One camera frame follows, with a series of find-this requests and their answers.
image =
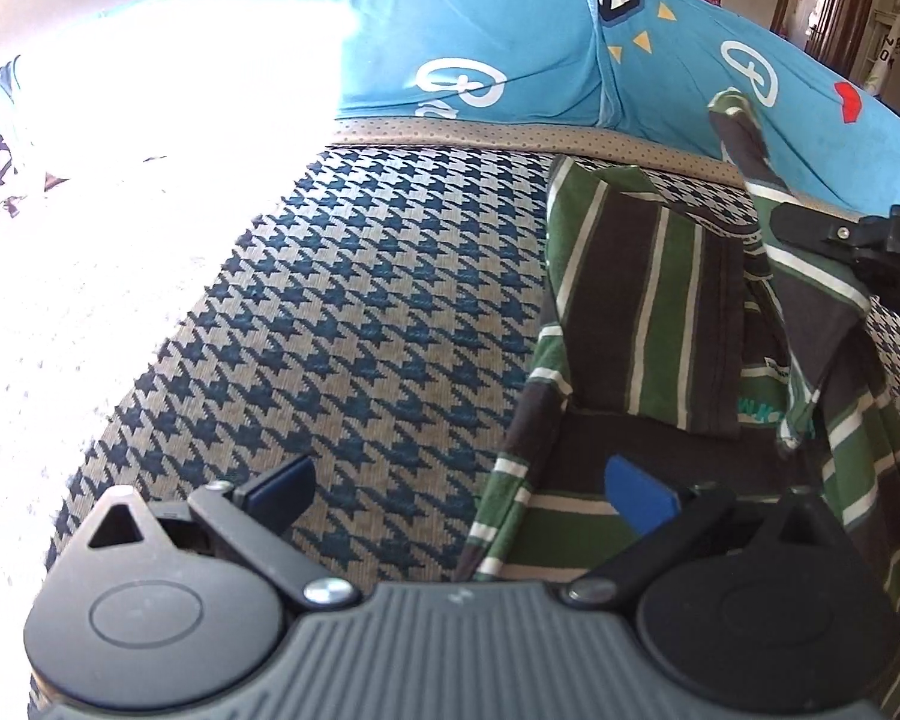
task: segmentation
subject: houndstooth pattern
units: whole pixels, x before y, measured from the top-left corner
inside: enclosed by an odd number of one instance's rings
[[[110,485],[180,498],[310,453],[319,492],[293,543],[363,587],[447,579],[533,350],[551,161],[324,152],[116,409],[48,567]],[[667,199],[754,220],[744,191],[647,172]],[[900,405],[900,318],[877,305],[869,326]]]

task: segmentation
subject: yellow triangle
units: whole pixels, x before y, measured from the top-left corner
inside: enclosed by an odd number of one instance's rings
[[[634,44],[641,47],[641,49],[645,50],[647,53],[653,53],[653,49],[650,47],[650,35],[647,34],[647,30],[642,31],[634,38]]]

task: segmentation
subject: red decoration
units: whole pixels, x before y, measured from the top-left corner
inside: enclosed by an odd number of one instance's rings
[[[860,112],[864,107],[860,93],[852,83],[847,83],[847,81],[837,81],[833,88],[837,90],[837,94],[844,102],[844,124],[853,124],[860,118]]]

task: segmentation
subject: beige dotted fabric trim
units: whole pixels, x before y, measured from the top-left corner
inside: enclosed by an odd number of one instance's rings
[[[744,189],[740,172],[727,162],[660,146],[640,138],[596,127],[566,124],[481,124],[430,117],[341,119],[331,136],[333,146],[456,146],[570,154],[664,170],[714,184]],[[856,220],[860,214],[799,195],[802,204],[823,213]]]

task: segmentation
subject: wooden door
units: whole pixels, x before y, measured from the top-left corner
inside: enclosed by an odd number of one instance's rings
[[[853,10],[852,1],[824,0],[820,21],[807,41],[806,52],[829,68],[833,68],[840,59],[842,33]]]

